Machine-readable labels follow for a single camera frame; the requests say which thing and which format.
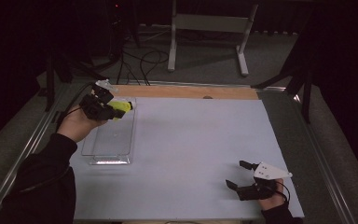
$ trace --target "transparent tray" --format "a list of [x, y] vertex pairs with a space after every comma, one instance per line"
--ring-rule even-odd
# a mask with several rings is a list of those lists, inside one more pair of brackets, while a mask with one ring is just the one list
[[[119, 97], [113, 100], [136, 103], [133, 97]], [[89, 164], [113, 165], [132, 162], [135, 111], [133, 108], [122, 119], [109, 120], [89, 133], [82, 148], [82, 155], [89, 157]]]

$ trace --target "white table surface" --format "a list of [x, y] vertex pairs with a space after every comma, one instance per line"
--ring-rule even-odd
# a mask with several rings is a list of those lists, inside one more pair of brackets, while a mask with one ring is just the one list
[[[240, 201], [226, 179], [254, 183], [239, 161], [287, 170], [260, 100], [136, 99], [133, 161], [89, 165], [71, 159], [79, 220], [217, 220], [261, 218], [256, 201]], [[289, 208], [303, 217], [290, 178]]]

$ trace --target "hand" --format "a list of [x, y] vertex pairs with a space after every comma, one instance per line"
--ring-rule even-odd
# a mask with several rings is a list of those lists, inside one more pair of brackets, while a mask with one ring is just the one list
[[[276, 179], [275, 181], [277, 182], [277, 191], [283, 193], [283, 179]], [[275, 193], [268, 199], [258, 200], [258, 203], [260, 204], [263, 211], [266, 211], [284, 204], [284, 198], [282, 195]]]
[[107, 120], [88, 119], [79, 105], [73, 107], [70, 111], [73, 112], [70, 112], [63, 119], [57, 133], [65, 135], [75, 142], [83, 140], [92, 129], [107, 122]]

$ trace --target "wire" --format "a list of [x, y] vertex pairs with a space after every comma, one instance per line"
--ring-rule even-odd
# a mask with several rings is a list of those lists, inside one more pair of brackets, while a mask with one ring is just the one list
[[86, 83], [82, 88], [80, 88], [80, 90], [77, 92], [77, 94], [74, 96], [74, 98], [72, 98], [72, 101], [69, 103], [69, 105], [65, 108], [65, 110], [62, 112], [62, 114], [59, 116], [58, 120], [57, 120], [57, 130], [60, 128], [61, 123], [63, 121], [63, 119], [68, 116], [70, 113], [75, 112], [75, 110], [80, 109], [81, 107], [69, 112], [69, 110], [72, 108], [73, 104], [75, 103], [75, 101], [77, 100], [77, 98], [79, 98], [80, 94], [88, 87], [88, 86], [92, 86], [94, 83], [93, 82], [88, 82]]
[[269, 190], [269, 191], [271, 191], [273, 193], [281, 195], [284, 198], [284, 200], [289, 203], [290, 202], [290, 191], [289, 191], [289, 189], [284, 184], [282, 184], [282, 183], [280, 183], [278, 181], [275, 181], [275, 183], [282, 185], [286, 189], [289, 197], [286, 197], [286, 195], [284, 195], [284, 193], [282, 193], [280, 191], [277, 191], [276, 189], [272, 189], [272, 188], [264, 186], [264, 185], [262, 185], [261, 187], [264, 188], [264, 189], [267, 189], [267, 190]]
[[288, 203], [290, 202], [290, 191], [289, 191], [289, 189], [283, 184], [283, 183], [280, 183], [280, 182], [277, 182], [277, 181], [275, 181], [277, 184], [280, 184], [280, 185], [282, 185], [285, 189], [286, 189], [286, 191], [287, 191], [287, 194], [288, 194], [288, 196], [289, 196], [289, 199], [288, 200], [286, 200]]
[[[141, 58], [138, 57], [138, 56], [135, 56], [133, 54], [130, 54], [128, 52], [126, 52], [125, 50], [122, 50], [122, 55], [121, 55], [121, 65], [120, 65], [120, 69], [118, 71], [118, 76], [117, 76], [117, 81], [116, 81], [116, 84], [118, 84], [120, 78], [121, 78], [121, 73], [122, 73], [122, 69], [123, 69], [123, 65], [127, 68], [127, 70], [129, 71], [127, 73], [127, 83], [130, 82], [130, 75], [138, 82], [138, 85], [141, 85], [140, 81], [138, 80], [138, 78], [136, 77], [135, 74], [133, 74], [132, 72], [132, 68], [130, 66], [129, 63], [126, 63], [125, 60], [124, 60], [124, 54], [125, 55], [128, 55], [128, 56], [131, 56], [132, 58], [134, 59], [137, 59], [137, 60], [140, 60], [139, 62], [139, 66], [140, 66], [140, 69], [141, 69], [141, 72], [142, 72], [142, 76], [144, 77], [144, 80], [145, 80], [145, 85], [147, 86], [150, 86], [150, 82], [148, 81], [148, 78], [147, 76], [150, 74], [150, 72], [155, 69], [160, 63], [166, 63], [169, 59], [168, 57], [168, 53], [167, 52], [164, 52], [164, 51], [161, 51], [159, 49], [155, 49], [155, 48], [151, 48], [151, 47], [147, 47], [146, 49], [152, 49], [152, 51], [149, 51], [147, 52], [146, 54], [144, 54]], [[148, 61], [146, 60], [145, 58], [147, 56], [149, 56], [150, 54], [152, 53], [157, 53], [158, 54], [158, 59], [155, 61], [155, 62], [152, 62], [152, 61]], [[151, 63], [153, 64], [152, 67], [150, 69], [148, 69], [147, 71], [144, 70], [144, 64], [145, 63]]]
[[62, 173], [60, 173], [59, 175], [56, 175], [56, 176], [52, 177], [51, 179], [42, 181], [42, 182], [40, 182], [38, 184], [32, 185], [31, 187], [28, 187], [26, 189], [21, 189], [19, 191], [12, 192], [12, 193], [8, 194], [7, 197], [10, 197], [10, 198], [15, 197], [15, 196], [18, 196], [18, 195], [22, 195], [24, 193], [29, 193], [29, 192], [31, 192], [33, 190], [36, 190], [36, 189], [43, 188], [43, 187], [45, 187], [47, 185], [53, 184], [53, 183], [59, 181], [61, 178], [63, 178], [68, 173], [68, 171], [69, 171], [69, 166], [67, 166], [65, 168], [65, 170]]

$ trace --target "black cable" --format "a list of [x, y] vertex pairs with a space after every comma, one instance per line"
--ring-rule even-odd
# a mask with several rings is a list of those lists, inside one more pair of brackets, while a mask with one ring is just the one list
[[133, 78], [135, 78], [136, 82], [138, 82], [138, 85], [141, 85], [141, 83], [139, 82], [138, 78], [136, 78], [135, 74], [133, 74], [130, 64], [124, 62], [124, 65], [126, 65], [127, 69], [129, 70], [129, 73], [127, 73], [128, 82], [130, 81], [130, 77], [128, 76], [128, 74], [131, 74], [133, 76]]
[[121, 60], [121, 64], [120, 64], [120, 69], [118, 70], [118, 75], [117, 75], [117, 79], [116, 79], [116, 85], [118, 85], [118, 81], [120, 80], [120, 77], [121, 77], [121, 71], [123, 70], [123, 63], [124, 63], [123, 51], [120, 54], [120, 60]]
[[77, 111], [77, 110], [79, 110], [79, 109], [82, 109], [83, 107], [84, 107], [84, 106], [80, 106], [79, 108], [76, 108], [76, 109], [74, 109], [74, 110], [69, 111], [67, 114], [65, 114], [64, 118], [65, 118], [66, 116], [68, 116], [68, 115], [74, 113], [75, 111]]
[[142, 75], [144, 76], [144, 78], [145, 78], [145, 82], [146, 82], [146, 85], [149, 85], [150, 86], [150, 83], [149, 83], [149, 81], [147, 80], [147, 75], [153, 70], [153, 69], [155, 69], [156, 67], [157, 67], [157, 65], [158, 65], [158, 63], [154, 63], [154, 65], [145, 73], [145, 71], [144, 71], [144, 68], [142, 67], [142, 64], [143, 64], [143, 62], [145, 61], [145, 57], [147, 56], [147, 55], [149, 55], [149, 54], [152, 54], [152, 53], [158, 53], [158, 61], [160, 62], [160, 60], [161, 60], [161, 53], [160, 53], [160, 51], [150, 51], [150, 52], [148, 52], [148, 53], [146, 53], [143, 57], [142, 57], [142, 59], [141, 59], [141, 61], [139, 62], [139, 67], [141, 68], [141, 72], [142, 72]]
[[[168, 56], [168, 53], [167, 53], [167, 52], [164, 52], [164, 51], [161, 51], [161, 50], [158, 50], [158, 49], [155, 49], [155, 48], [147, 48], [147, 49], [153, 49], [153, 50], [147, 52], [146, 54], [144, 54], [144, 55], [142, 56], [142, 58], [139, 58], [139, 57], [137, 57], [137, 56], [135, 56], [135, 55], [132, 55], [132, 54], [130, 54], [130, 53], [124, 51], [124, 50], [123, 50], [123, 53], [126, 54], [126, 55], [131, 56], [132, 58], [135, 58], [135, 59], [140, 60], [139, 66], [140, 66], [142, 75], [143, 75], [143, 77], [144, 77], [144, 79], [145, 79], [145, 84], [148, 85], [148, 86], [150, 86], [150, 82], [148, 81], [147, 75], [148, 75], [153, 69], [155, 69], [155, 68], [157, 67], [157, 65], [159, 65], [160, 63], [166, 63], [166, 62], [169, 60], [169, 56]], [[145, 59], [146, 56], [148, 56], [149, 54], [152, 54], [152, 53], [158, 53], [158, 60], [157, 60], [156, 62], [151, 62], [151, 61], [148, 61], [148, 60]], [[166, 56], [166, 58], [165, 58], [164, 60], [161, 60], [161, 58], [162, 58], [161, 54], [164, 54], [164, 55]], [[145, 71], [144, 71], [144, 67], [143, 67], [143, 64], [144, 64], [144, 63], [152, 63], [153, 66], [152, 66], [147, 72], [145, 72]]]
[[93, 82], [89, 82], [86, 83], [82, 88], [80, 88], [80, 90], [77, 92], [77, 94], [74, 96], [74, 98], [72, 98], [72, 101], [69, 103], [69, 105], [65, 108], [65, 110], [61, 113], [61, 115], [59, 116], [58, 120], [57, 120], [57, 128], [56, 131], [58, 130], [58, 128], [60, 128], [61, 123], [63, 121], [63, 119], [70, 113], [74, 112], [71, 111], [69, 112], [69, 110], [72, 108], [73, 104], [75, 103], [75, 101], [77, 100], [77, 98], [79, 98], [80, 94], [88, 87], [88, 86], [92, 86], [94, 83]]
[[16, 191], [16, 192], [11, 192], [10, 194], [7, 195], [7, 197], [10, 197], [10, 198], [11, 198], [11, 197], [19, 196], [19, 195], [22, 195], [22, 194], [24, 194], [24, 193], [29, 193], [29, 192], [31, 192], [31, 191], [33, 191], [33, 190], [41, 189], [41, 188], [43, 188], [43, 187], [45, 187], [45, 186], [48, 186], [48, 185], [50, 185], [50, 184], [53, 184], [53, 183], [59, 181], [61, 178], [63, 178], [63, 177], [68, 173], [69, 168], [70, 168], [70, 167], [67, 166], [62, 173], [60, 173], [59, 175], [56, 175], [56, 176], [52, 177], [51, 179], [42, 181], [42, 182], [40, 182], [40, 183], [38, 183], [38, 184], [35, 184], [35, 185], [32, 185], [31, 187], [28, 187], [28, 188], [26, 188], [26, 189], [21, 189], [21, 190]]
[[287, 200], [287, 202], [289, 203], [290, 202], [290, 191], [289, 191], [289, 189], [283, 184], [283, 183], [280, 183], [280, 182], [277, 182], [277, 181], [275, 181], [277, 184], [280, 184], [280, 185], [282, 185], [285, 189], [286, 189], [286, 191], [287, 191], [287, 194], [288, 194], [288, 196], [289, 196], [289, 199]]
[[271, 191], [273, 193], [281, 195], [284, 198], [284, 200], [289, 203], [290, 202], [290, 191], [289, 191], [289, 189], [284, 184], [281, 184], [280, 182], [275, 181], [275, 183], [284, 186], [284, 188], [287, 190], [287, 193], [289, 194], [289, 198], [287, 198], [286, 195], [284, 195], [284, 193], [282, 193], [280, 191], [277, 191], [276, 189], [272, 189], [272, 188], [264, 186], [264, 185], [261, 186], [261, 187], [264, 188], [264, 189], [267, 189], [267, 190], [269, 190], [269, 191]]

